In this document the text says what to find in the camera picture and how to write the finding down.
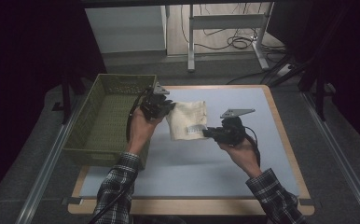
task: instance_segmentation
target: gray carpet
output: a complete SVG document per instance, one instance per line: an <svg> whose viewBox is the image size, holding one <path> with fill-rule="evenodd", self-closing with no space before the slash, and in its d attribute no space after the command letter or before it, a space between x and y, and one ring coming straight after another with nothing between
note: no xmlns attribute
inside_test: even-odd
<svg viewBox="0 0 360 224"><path fill-rule="evenodd" d="M256 59L198 61L196 72L187 72L186 62L138 63L109 66L109 73L155 74L162 85L222 85L236 77L247 76L233 84L259 84L261 72ZM313 122L311 114L297 91L299 77L272 89L290 143L295 152L312 199L315 214L309 223L360 223L360 205L348 187L327 144ZM47 157L62 122L62 113L51 111L62 99L61 89L50 91L40 120L20 156L0 185L0 223L14 223L30 188ZM352 167L360 177L360 136L341 116L330 99L325 100L327 124L339 141ZM33 223L87 223L90 216L67 212L62 198L72 193L80 167L60 156L36 210ZM189 223L247 223L241 217L185 217Z"/></svg>

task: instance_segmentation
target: person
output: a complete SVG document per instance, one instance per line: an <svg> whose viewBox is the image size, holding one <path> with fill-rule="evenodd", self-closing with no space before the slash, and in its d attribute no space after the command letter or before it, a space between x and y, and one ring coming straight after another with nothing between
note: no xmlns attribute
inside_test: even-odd
<svg viewBox="0 0 360 224"><path fill-rule="evenodd" d="M94 215L107 207L118 194L132 184L138 174L139 155L145 142L151 138L157 125L162 119L146 120L143 112L138 108L132 116L130 141L126 152L122 153L118 163L111 169L103 181L97 195L97 205ZM273 223L306 223L305 217L297 210L298 199L287 192L278 181L275 173L268 169L262 172L256 161L250 142L244 139L236 147L218 144L229 154L230 158L250 177L246 185L253 192L261 207ZM124 190L124 194L116 200L107 212L96 223L136 223L130 216L133 185ZM179 217L165 216L156 223L185 223Z"/></svg>

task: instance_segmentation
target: basket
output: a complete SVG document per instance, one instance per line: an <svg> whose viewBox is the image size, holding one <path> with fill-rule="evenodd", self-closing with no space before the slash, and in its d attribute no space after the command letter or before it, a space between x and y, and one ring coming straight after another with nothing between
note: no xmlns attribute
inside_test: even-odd
<svg viewBox="0 0 360 224"><path fill-rule="evenodd" d="M139 92L154 86L155 75L100 74L64 143L63 152L78 164L113 166L127 147L127 118ZM145 168L147 142L140 155Z"/></svg>

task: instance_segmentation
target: cloth pouch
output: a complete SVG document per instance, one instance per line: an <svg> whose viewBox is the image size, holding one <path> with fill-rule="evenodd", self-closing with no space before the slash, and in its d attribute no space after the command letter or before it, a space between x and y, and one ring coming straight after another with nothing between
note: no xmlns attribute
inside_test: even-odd
<svg viewBox="0 0 360 224"><path fill-rule="evenodd" d="M205 138L201 130L196 132L189 130L196 126L206 127L206 103L204 101L176 102L174 109L166 116L166 120L173 141Z"/></svg>

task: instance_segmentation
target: sleeve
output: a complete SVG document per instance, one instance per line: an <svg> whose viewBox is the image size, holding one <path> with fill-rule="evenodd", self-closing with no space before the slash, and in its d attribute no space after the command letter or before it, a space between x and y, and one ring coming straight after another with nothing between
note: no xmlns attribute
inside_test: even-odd
<svg viewBox="0 0 360 224"><path fill-rule="evenodd" d="M97 195L97 204L93 212L98 214L108 206L118 194L137 176L139 167L139 157L125 152L122 153L118 163L110 170L105 180L102 182ZM132 184L129 189L117 200L117 202L96 221L96 223L116 223L123 224L130 221L130 210L133 195Z"/></svg>
<svg viewBox="0 0 360 224"><path fill-rule="evenodd" d="M256 178L250 178L246 181L246 185L274 223L306 223L305 217L297 209L297 197L282 187L272 169Z"/></svg>

